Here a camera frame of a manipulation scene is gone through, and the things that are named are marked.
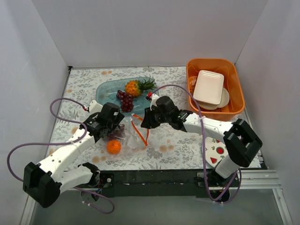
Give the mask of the purple fake grape bunch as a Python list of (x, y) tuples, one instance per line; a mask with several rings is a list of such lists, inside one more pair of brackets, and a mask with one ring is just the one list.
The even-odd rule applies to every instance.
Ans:
[(121, 139), (125, 136), (125, 125), (119, 124), (109, 135), (110, 139)]
[(118, 90), (116, 94), (117, 99), (120, 101), (120, 107), (123, 112), (131, 112), (134, 108), (133, 97), (124, 91)]

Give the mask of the clear zip top bag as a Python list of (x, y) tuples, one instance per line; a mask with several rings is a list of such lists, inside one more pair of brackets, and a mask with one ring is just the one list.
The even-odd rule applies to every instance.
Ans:
[(118, 154), (108, 153), (106, 145), (112, 139), (108, 138), (108, 136), (103, 139), (108, 160), (121, 160), (127, 156), (131, 156), (135, 151), (145, 149), (148, 146), (150, 132), (148, 129), (141, 127), (142, 121), (143, 118), (134, 113), (121, 121), (120, 124), (125, 125), (125, 136), (121, 139), (114, 139), (121, 143), (121, 150)]

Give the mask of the fake pineapple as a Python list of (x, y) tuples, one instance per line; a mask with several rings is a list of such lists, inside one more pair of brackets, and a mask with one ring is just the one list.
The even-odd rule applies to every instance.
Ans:
[(152, 79), (130, 80), (125, 85), (125, 92), (135, 98), (141, 96), (145, 91), (154, 90), (156, 87), (157, 85)]

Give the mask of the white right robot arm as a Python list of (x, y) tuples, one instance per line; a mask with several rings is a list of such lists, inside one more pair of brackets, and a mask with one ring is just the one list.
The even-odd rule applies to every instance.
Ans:
[(208, 183), (223, 186), (234, 178), (241, 167), (249, 167), (263, 143), (249, 124), (243, 119), (224, 122), (200, 117), (189, 110), (180, 110), (168, 96), (152, 94), (147, 97), (150, 106), (145, 108), (141, 127), (154, 129), (163, 123), (173, 129), (196, 133), (222, 142), (227, 156), (213, 164), (208, 174)]

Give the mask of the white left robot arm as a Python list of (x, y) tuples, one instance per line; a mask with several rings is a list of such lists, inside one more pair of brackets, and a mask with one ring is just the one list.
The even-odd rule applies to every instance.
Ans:
[(62, 147), (37, 164), (28, 163), (24, 169), (23, 190), (43, 208), (51, 206), (61, 193), (71, 188), (99, 185), (100, 170), (95, 165), (84, 163), (70, 171), (67, 167), (99, 139), (107, 137), (124, 115), (113, 103), (101, 105), (92, 101), (89, 110), (90, 116)]

